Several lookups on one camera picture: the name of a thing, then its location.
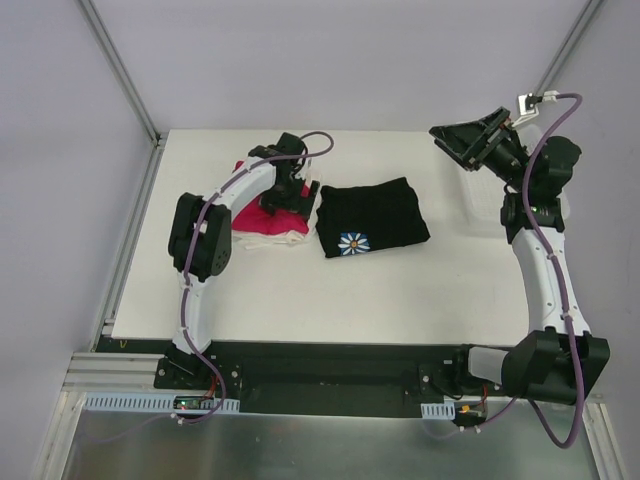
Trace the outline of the pink t-shirt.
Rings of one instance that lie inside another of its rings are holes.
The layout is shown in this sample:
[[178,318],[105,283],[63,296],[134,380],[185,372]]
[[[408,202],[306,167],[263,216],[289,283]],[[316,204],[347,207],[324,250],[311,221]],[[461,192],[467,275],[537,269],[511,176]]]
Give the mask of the pink t-shirt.
[[290,212],[282,208],[265,209],[262,197],[265,191],[258,194],[232,222],[235,234],[259,234],[275,237],[289,233],[302,237],[310,232],[309,220],[300,213]]

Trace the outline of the white t-shirt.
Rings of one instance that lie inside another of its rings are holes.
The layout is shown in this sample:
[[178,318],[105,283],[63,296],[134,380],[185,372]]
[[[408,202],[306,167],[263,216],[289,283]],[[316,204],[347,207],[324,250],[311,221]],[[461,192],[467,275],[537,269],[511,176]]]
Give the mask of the white t-shirt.
[[309,220],[308,225],[310,227],[310,232],[306,236],[302,237],[300,234],[295,234],[295,233],[278,235],[275,237],[267,237],[259,234],[238,235],[238,234],[235,234],[232,230],[234,240],[243,244],[246,249],[266,247],[267,245],[275,245],[275,244],[284,244],[284,245],[294,246],[294,245],[298,245],[306,242],[315,232],[315,225],[317,222],[317,215],[315,213],[315,209],[318,207],[318,204],[319,204],[318,194],[319,194],[319,190],[316,195],[316,200],[312,208],[312,213],[310,215],[303,215],[306,219]]

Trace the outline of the black daisy print t-shirt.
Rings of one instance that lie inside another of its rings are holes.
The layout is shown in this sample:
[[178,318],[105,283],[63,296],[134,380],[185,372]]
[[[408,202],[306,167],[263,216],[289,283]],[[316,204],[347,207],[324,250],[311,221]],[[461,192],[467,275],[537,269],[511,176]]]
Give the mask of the black daisy print t-shirt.
[[327,259],[425,243],[430,232],[405,177],[378,185],[321,188],[316,231]]

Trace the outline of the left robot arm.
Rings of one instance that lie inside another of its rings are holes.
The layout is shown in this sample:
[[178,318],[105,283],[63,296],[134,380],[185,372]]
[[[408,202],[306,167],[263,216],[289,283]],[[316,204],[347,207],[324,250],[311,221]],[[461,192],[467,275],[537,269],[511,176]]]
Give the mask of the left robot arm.
[[231,176],[206,195],[182,194],[176,204],[168,254],[179,276],[179,324],[172,347],[188,356],[176,375],[188,388],[204,387],[210,363],[198,356],[213,338],[203,307],[214,279],[227,267],[233,235],[296,243],[312,232],[312,213],[320,182],[309,172],[312,153],[301,136],[283,133],[278,141],[251,149]]

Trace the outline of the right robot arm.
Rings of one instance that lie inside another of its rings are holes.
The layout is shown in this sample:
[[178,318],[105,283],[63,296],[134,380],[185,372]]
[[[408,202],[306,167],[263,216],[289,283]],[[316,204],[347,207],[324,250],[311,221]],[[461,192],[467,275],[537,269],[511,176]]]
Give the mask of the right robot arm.
[[505,184],[500,223],[518,260],[529,332],[515,346],[464,345],[450,369],[452,387],[473,394],[485,381],[506,395],[575,405],[590,393],[609,358],[607,340],[592,335],[573,292],[565,258],[560,195],[580,148],[562,136],[528,152],[510,113],[499,108],[471,122],[434,126],[434,143],[466,171],[487,168]]

